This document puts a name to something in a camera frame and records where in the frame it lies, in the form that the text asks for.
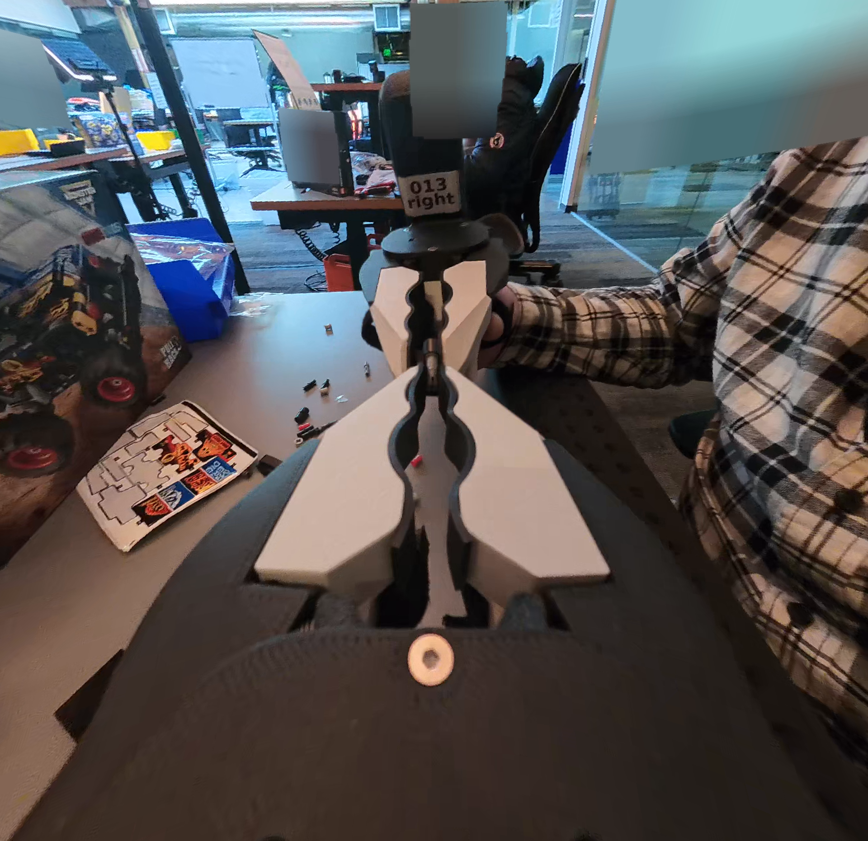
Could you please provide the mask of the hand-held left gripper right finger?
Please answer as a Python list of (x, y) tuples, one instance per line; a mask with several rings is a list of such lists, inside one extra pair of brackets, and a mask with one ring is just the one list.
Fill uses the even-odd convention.
[(611, 576), (546, 440), (451, 367), (440, 373), (449, 493), (447, 555), (465, 608), (450, 624), (485, 627), (491, 606)]

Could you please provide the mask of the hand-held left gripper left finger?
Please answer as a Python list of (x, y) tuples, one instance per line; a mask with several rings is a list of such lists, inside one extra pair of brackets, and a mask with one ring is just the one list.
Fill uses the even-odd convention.
[(304, 447), (306, 466), (254, 564), (260, 581), (373, 601), (382, 627), (419, 624), (428, 541), (406, 469), (426, 393), (424, 368), (409, 369)]

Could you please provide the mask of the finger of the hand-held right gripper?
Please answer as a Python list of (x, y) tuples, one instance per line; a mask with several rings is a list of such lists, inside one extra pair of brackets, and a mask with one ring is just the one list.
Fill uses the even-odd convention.
[(426, 307), (420, 272), (404, 267), (379, 271), (371, 314), (381, 351), (395, 378), (419, 362), (427, 333)]
[(442, 275), (443, 363), (462, 375), (476, 375), (483, 335), (491, 321), (485, 261), (462, 261)]

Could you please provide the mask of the person's right forearm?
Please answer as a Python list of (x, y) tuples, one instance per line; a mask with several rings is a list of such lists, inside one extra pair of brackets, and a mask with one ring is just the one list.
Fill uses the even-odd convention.
[(484, 364), (563, 372), (661, 389), (709, 381), (734, 251), (706, 240), (667, 261), (644, 286), (588, 290), (508, 284), (511, 312)]

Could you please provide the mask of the wooden office desk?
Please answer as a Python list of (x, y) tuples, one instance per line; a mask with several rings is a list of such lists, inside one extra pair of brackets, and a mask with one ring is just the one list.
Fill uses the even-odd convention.
[(353, 273), (353, 286), (360, 289), (359, 273), (370, 250), (364, 226), (392, 229), (406, 225), (402, 201), (394, 196), (329, 196), (311, 189), (295, 188), (284, 181), (251, 200), (254, 211), (274, 211), (280, 228), (295, 231), (306, 223), (337, 223), (346, 227), (346, 249)]

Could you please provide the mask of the grey desk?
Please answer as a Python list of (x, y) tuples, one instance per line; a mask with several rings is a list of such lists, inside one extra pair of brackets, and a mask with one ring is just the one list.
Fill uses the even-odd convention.
[[(456, 682), (417, 683), (412, 630), (294, 630), (316, 601), (249, 573), (310, 452), (292, 414), (324, 362), (370, 397), (361, 293), (277, 295), (168, 387), (260, 452), (120, 552), (74, 491), (2, 569), (2, 822), (10, 839), (602, 839), (590, 742), (558, 719), (563, 631), (454, 630)], [(325, 333), (333, 326), (333, 335)], [(370, 379), (363, 373), (369, 362)]]

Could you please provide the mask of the person's right hand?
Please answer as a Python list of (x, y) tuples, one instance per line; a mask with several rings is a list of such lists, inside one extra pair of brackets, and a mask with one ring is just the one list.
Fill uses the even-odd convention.
[(520, 318), (520, 305), (515, 284), (507, 283), (491, 296), (491, 315), (478, 353), (478, 367), (493, 367), (512, 336)]

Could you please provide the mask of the black office chair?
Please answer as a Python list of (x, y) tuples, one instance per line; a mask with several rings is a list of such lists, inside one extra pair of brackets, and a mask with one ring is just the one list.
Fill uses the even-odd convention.
[[(506, 57), (494, 133), (462, 141), (463, 190), (470, 218), (494, 221), (506, 230), (511, 275), (528, 284), (537, 275), (542, 286), (560, 286), (560, 264), (526, 257), (539, 246), (543, 185), (576, 119), (584, 83), (580, 64), (563, 66), (536, 106), (544, 70), (541, 56), (529, 62)], [(512, 225), (508, 229), (506, 221)]]

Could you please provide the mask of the sticker sheet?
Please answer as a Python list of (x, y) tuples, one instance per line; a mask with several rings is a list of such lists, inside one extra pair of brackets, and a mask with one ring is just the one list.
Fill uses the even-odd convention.
[(183, 400), (129, 426), (76, 492), (122, 553), (172, 517), (233, 483), (259, 453), (198, 404)]

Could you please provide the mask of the blue container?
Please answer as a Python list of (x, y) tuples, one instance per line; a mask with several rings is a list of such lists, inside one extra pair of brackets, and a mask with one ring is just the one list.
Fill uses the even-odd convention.
[(207, 218), (128, 224), (127, 230), (184, 339), (220, 338), (235, 295), (233, 244)]

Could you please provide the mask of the black pole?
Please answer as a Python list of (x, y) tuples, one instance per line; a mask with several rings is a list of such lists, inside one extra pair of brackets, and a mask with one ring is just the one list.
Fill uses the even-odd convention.
[(211, 174), (208, 171), (207, 159), (171, 64), (166, 45), (163, 42), (156, 15), (149, 0), (129, 0), (129, 3), (142, 34), (147, 54), (159, 79), (160, 88), (172, 113), (175, 128), (179, 133), (179, 140), (187, 156), (201, 200), (208, 212), (208, 218), (221, 240), (234, 245), (235, 241), (226, 222)]

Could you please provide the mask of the person's plaid shirt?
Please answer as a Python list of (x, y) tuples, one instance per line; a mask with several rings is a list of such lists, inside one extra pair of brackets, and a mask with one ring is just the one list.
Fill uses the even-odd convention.
[(842, 749), (866, 761), (866, 137), (782, 153), (661, 274), (708, 355), (685, 514)]

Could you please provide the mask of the printed toy box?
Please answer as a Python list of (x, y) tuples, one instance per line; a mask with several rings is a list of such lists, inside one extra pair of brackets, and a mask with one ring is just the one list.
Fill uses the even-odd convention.
[(1, 177), (1, 565), (190, 351), (93, 170)]

